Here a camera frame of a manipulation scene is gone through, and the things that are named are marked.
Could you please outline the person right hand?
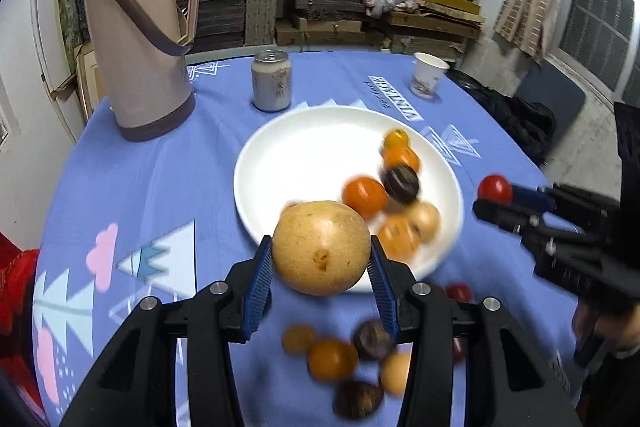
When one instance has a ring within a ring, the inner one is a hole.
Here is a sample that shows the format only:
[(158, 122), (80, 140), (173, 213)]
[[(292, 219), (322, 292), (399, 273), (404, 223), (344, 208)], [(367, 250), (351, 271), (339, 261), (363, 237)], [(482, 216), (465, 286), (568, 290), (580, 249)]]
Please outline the person right hand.
[[(577, 339), (582, 339), (590, 327), (587, 325), (591, 309), (587, 303), (578, 301), (572, 321), (572, 329)], [(636, 303), (631, 311), (619, 317), (602, 314), (592, 326), (593, 332), (614, 343), (614, 348), (622, 351), (637, 351), (640, 339), (640, 311)]]

